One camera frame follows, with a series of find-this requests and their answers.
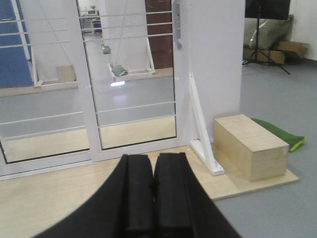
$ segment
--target green cushion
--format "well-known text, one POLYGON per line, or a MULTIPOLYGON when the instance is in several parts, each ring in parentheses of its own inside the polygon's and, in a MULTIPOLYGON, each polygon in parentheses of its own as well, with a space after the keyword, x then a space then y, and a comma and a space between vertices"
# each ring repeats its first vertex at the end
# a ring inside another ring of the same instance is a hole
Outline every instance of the green cushion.
POLYGON ((119 77, 119 76, 125 76, 128 74, 129 71, 127 71, 126 69, 124 69, 122 67, 122 65, 117 65, 115 67, 112 68, 112 72, 115 76, 119 77))
POLYGON ((111 53, 111 48, 110 48, 109 46, 106 46, 105 44, 102 44, 102 45, 101 45, 101 48, 103 49, 103 53, 104 53, 105 55, 108 55, 108 54, 111 53))
POLYGON ((264 127, 266 130, 270 131, 272 134, 276 135, 280 139, 284 140, 287 144, 290 146, 290 152, 293 152, 296 150, 300 145, 304 143, 304 141, 307 139, 304 136, 296 136, 292 135, 291 133, 288 133, 281 128, 265 121, 265 120, 260 120, 256 118, 251 118, 253 121, 255 121, 257 124, 261 125, 264 127))

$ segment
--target door handle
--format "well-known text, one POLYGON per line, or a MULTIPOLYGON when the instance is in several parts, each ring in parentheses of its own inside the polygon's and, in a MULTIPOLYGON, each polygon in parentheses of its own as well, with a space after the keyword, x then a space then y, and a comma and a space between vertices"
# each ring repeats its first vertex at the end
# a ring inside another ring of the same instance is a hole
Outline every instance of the door handle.
POLYGON ((178 49, 181 49, 182 44, 179 42, 179 40, 181 39, 180 0, 174 0, 172 10, 174 43, 177 45, 178 49))

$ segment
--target wooden floor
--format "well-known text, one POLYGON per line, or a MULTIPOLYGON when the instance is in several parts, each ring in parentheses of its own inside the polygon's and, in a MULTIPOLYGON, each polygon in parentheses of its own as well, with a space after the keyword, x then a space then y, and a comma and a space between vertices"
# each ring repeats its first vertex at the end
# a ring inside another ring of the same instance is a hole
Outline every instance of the wooden floor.
MULTIPOLYGON (((281 177, 248 182, 216 148, 214 153, 225 169, 224 175, 212 176, 187 146, 148 153, 153 168, 161 152, 185 152, 198 180, 214 200, 298 180, 287 171, 281 177)), ((118 160, 0 181, 0 237, 29 238, 61 220, 101 186, 118 160)))

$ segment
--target white triangular support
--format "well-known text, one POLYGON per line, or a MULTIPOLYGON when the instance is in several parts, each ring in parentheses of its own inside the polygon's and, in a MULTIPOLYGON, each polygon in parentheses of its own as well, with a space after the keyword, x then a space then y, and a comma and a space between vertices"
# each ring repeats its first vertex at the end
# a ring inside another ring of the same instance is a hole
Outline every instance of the white triangular support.
POLYGON ((34 87, 41 87, 41 85, 44 83, 43 80, 38 79, 38 74, 37 74, 37 66, 36 66, 36 61, 35 61, 35 53, 34 53, 34 48, 31 47, 31 58, 32 58, 32 71, 33 71, 33 85, 34 87))
POLYGON ((195 78, 192 72, 189 73, 189 95, 200 137, 200 139, 192 140, 190 145, 214 176, 222 175, 224 174, 224 169, 213 156, 203 110, 199 101, 195 78))

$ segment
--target white wall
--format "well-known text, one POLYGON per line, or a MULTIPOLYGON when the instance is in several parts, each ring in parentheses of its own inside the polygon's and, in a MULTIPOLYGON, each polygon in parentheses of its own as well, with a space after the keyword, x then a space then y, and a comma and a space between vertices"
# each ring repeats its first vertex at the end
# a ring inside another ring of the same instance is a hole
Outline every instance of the white wall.
POLYGON ((216 117, 239 113, 244 0, 193 0, 192 61, 210 139, 216 117))
POLYGON ((290 13, 294 14, 291 41, 310 44, 305 58, 317 60, 316 0, 291 0, 290 13))

